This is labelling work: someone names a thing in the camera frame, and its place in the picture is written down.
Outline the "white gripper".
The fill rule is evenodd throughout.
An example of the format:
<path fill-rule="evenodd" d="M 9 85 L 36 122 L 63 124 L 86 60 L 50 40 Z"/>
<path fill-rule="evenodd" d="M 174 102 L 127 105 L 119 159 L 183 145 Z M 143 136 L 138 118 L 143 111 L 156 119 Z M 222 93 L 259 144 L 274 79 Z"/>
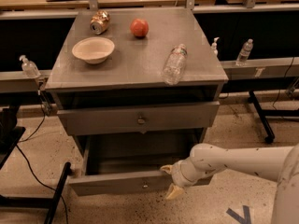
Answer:
<path fill-rule="evenodd" d="M 171 164 L 164 165 L 160 170 L 171 175 L 174 182 L 166 193 L 167 200 L 176 199 L 184 193 L 184 188 L 195 185 L 205 175 L 203 171 L 195 168 L 190 158 L 177 161 L 173 166 Z"/>

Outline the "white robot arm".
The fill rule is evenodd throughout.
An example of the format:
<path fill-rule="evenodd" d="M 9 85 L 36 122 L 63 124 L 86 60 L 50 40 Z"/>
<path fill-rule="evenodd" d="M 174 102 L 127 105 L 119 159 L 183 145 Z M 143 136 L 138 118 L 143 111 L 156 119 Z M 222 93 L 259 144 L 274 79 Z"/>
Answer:
<path fill-rule="evenodd" d="M 161 167 L 172 177 L 166 198 L 173 200 L 226 169 L 276 182 L 271 224 L 299 224 L 299 145 L 225 149 L 197 144 L 188 158 Z"/>

